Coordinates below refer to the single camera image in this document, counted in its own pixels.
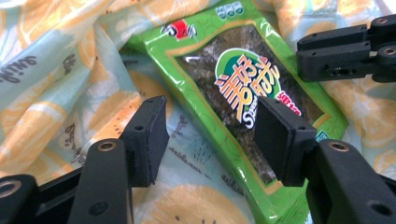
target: seaweed snack package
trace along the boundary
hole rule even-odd
[[[347,122],[319,84],[298,78],[293,52],[254,4],[221,1],[143,40],[170,90],[245,189],[256,221],[303,223],[305,189],[283,187],[253,142],[258,96],[304,117],[318,129],[318,141],[340,138]]]

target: orange slice pattern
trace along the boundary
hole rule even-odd
[[[208,4],[208,0],[163,0],[160,4],[157,1],[147,1],[145,4],[138,5],[138,9],[153,24],[161,25],[200,11]]]
[[[123,8],[133,6],[137,3],[142,3],[143,1],[145,0],[116,0],[108,7],[106,13],[116,12],[122,10]]]
[[[4,10],[0,10],[0,36],[6,29],[6,12]]]
[[[82,62],[88,68],[92,68],[95,62],[95,31],[91,28],[78,42],[78,54]]]
[[[75,168],[55,152],[45,148],[30,166],[29,175],[33,175],[38,185],[70,173]]]
[[[350,17],[358,15],[367,9],[367,7],[372,6],[375,2],[373,0],[353,0],[338,1],[337,11],[343,17]]]
[[[119,138],[129,120],[132,118],[134,113],[136,113],[139,106],[142,104],[142,99],[139,95],[129,95],[128,98],[124,98],[124,96],[120,96],[123,93],[119,93],[116,96],[112,97],[108,102],[104,102],[101,105],[101,108],[106,108],[107,106],[112,106],[113,101],[117,102],[117,99],[121,99],[120,102],[117,102],[119,105],[123,105],[121,110],[113,110],[118,113],[110,119],[106,124],[100,125],[101,129],[96,132],[95,136],[92,138],[91,143],[95,143],[99,140],[106,138]],[[92,123],[95,123],[95,120],[102,118],[103,114],[106,113],[106,110],[98,110],[94,118],[92,119]]]
[[[381,174],[386,171],[391,165],[396,164],[396,151],[395,149],[388,149],[379,154],[375,158],[374,169],[377,173]]]
[[[365,147],[381,148],[396,140],[396,102],[370,97],[352,80],[325,82],[324,87],[354,121]]]
[[[54,103],[31,105],[0,146],[1,170],[11,174],[26,172],[66,116],[66,112]]]
[[[282,36],[288,36],[300,24],[306,11],[306,1],[274,0],[274,8],[278,18]]]
[[[136,98],[132,93],[126,91],[118,91],[108,97],[95,110],[92,119],[89,123],[89,128],[94,131],[99,131],[109,120],[123,109],[126,102]]]
[[[305,33],[305,35],[312,35],[314,33],[329,31],[336,28],[336,24],[331,21],[320,21],[312,25]]]
[[[253,0],[254,5],[260,11],[273,12],[272,7],[273,0]]]
[[[11,105],[0,114],[0,123],[3,134],[7,137],[9,132],[17,124],[23,113],[37,100],[44,90],[53,83],[53,75],[48,75],[41,82],[37,82],[32,88],[23,92]]]
[[[18,33],[25,49],[40,36],[55,27],[69,28],[106,10],[110,0],[87,3],[80,0],[28,0],[21,6]]]
[[[329,4],[329,0],[312,0],[312,9],[319,10],[325,8]]]

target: mounting hole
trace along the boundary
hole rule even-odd
[[[20,180],[6,180],[0,183],[0,198],[6,198],[22,186]]]
[[[143,126],[136,126],[136,127],[134,127],[134,129],[138,130],[138,131],[142,131],[143,130]]]
[[[342,143],[330,142],[329,146],[336,151],[341,151],[341,152],[349,151],[349,147],[347,147],[346,145],[344,145]]]
[[[97,217],[102,215],[108,208],[106,202],[95,203],[90,207],[90,215],[93,217]]]
[[[390,211],[389,208],[387,208],[384,204],[378,201],[369,201],[368,205],[375,210],[377,213],[383,215],[383,216],[390,216],[392,212]]]
[[[109,151],[112,150],[116,147],[117,144],[114,142],[104,142],[101,145],[98,146],[99,151]]]
[[[378,20],[376,20],[376,22],[377,23],[380,23],[380,24],[384,24],[384,23],[387,23],[387,19],[385,19],[385,18],[379,18]]]
[[[388,55],[392,55],[392,54],[396,53],[396,50],[395,49],[385,49],[385,53]]]

